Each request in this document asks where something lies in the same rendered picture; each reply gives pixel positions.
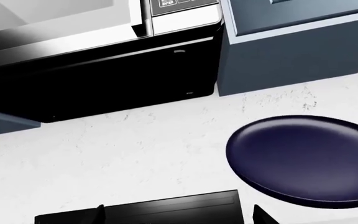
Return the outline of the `black stove cooktop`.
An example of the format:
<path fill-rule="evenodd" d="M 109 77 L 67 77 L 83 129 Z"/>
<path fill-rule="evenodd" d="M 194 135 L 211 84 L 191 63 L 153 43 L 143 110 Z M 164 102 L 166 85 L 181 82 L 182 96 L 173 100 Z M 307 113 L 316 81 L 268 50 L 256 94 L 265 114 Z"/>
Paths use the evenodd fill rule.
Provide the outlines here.
<path fill-rule="evenodd" d="M 104 208 L 105 224 L 244 224 L 237 190 Z M 39 215 L 34 224 L 88 224 L 94 209 Z"/>

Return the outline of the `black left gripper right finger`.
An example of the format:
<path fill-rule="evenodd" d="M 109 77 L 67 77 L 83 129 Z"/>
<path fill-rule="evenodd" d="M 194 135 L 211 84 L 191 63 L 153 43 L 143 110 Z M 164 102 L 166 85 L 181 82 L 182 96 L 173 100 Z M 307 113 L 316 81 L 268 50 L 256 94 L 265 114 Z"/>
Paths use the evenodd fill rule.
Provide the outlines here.
<path fill-rule="evenodd" d="M 252 219 L 254 224 L 279 224 L 279 222 L 258 205 L 254 205 Z"/>

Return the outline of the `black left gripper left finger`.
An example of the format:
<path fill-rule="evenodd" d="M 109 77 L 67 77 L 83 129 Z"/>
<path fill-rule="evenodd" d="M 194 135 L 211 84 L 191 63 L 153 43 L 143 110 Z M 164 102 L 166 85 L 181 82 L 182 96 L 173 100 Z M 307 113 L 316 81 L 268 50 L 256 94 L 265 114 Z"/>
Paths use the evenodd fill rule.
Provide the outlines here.
<path fill-rule="evenodd" d="M 88 224 L 105 224 L 105 221 L 106 213 L 104 205 L 99 205 L 97 208 L 91 211 Z"/>

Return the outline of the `dark blue round plate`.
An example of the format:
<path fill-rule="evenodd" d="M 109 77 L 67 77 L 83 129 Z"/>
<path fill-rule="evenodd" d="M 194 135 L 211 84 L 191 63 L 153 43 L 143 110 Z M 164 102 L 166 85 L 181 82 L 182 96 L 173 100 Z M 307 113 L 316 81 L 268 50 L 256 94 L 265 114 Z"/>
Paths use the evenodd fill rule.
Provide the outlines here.
<path fill-rule="evenodd" d="M 313 115 L 260 119 L 233 132 L 226 158 L 243 182 L 275 199 L 358 208 L 358 124 Z"/>

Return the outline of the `blue-grey wall cabinet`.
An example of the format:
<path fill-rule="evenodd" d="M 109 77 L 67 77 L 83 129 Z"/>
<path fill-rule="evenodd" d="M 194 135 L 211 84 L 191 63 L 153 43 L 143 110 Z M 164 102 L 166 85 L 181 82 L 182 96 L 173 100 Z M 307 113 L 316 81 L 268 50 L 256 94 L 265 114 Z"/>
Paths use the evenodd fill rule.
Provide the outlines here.
<path fill-rule="evenodd" d="M 358 73 L 358 0 L 220 0 L 221 96 Z"/>
<path fill-rule="evenodd" d="M 12 115 L 0 113 L 0 134 L 23 131 L 41 127 L 38 121 L 32 121 Z"/>

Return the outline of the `black and steel microwave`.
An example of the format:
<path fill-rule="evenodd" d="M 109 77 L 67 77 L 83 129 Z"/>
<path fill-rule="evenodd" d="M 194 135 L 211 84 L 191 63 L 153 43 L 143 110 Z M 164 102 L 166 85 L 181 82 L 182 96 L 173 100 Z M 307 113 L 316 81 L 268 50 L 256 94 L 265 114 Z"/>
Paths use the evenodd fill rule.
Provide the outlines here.
<path fill-rule="evenodd" d="M 219 0 L 0 0 L 0 113 L 66 121 L 211 95 Z"/>

